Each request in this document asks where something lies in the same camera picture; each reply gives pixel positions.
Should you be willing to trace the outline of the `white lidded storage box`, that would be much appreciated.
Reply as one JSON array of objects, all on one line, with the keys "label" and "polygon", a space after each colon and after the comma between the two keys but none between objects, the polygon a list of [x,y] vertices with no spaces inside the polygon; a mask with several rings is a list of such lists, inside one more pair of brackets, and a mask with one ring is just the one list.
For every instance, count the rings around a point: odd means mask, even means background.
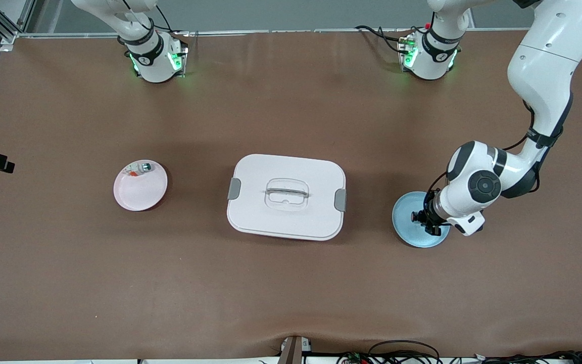
[{"label": "white lidded storage box", "polygon": [[342,230],[346,204],[346,174],[338,164],[250,154],[235,166],[226,216],[243,233],[326,241]]}]

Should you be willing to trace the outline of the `light blue round plate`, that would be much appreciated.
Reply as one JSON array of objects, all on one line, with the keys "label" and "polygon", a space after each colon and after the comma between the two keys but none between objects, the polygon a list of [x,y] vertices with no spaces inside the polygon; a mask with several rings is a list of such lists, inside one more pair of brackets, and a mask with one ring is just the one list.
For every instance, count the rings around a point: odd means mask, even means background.
[{"label": "light blue round plate", "polygon": [[419,222],[411,220],[412,212],[423,209],[423,201],[426,198],[425,192],[411,192],[399,198],[392,210],[392,222],[394,229],[402,240],[409,246],[428,248],[434,247],[444,241],[450,232],[450,226],[441,227],[441,235],[434,236],[426,232],[425,227]]}]

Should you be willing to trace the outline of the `pink round plate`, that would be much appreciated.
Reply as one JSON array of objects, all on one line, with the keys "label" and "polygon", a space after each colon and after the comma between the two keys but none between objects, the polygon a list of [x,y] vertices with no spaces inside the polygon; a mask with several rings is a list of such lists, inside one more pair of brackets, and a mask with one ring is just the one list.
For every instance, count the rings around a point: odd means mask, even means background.
[{"label": "pink round plate", "polygon": [[123,209],[131,211],[143,211],[155,207],[164,198],[169,182],[168,173],[162,164],[148,159],[138,161],[151,163],[153,171],[131,177],[122,173],[123,167],[113,184],[116,203]]}]

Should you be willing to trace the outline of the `white green push switch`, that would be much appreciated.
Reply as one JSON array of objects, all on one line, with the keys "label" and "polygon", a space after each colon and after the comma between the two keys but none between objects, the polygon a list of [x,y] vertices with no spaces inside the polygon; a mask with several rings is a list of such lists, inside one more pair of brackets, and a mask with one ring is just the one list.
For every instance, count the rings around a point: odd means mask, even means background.
[{"label": "white green push switch", "polygon": [[126,165],[123,168],[122,173],[127,176],[138,177],[146,173],[150,173],[152,171],[153,166],[151,163],[143,163],[141,161],[137,161]]}]

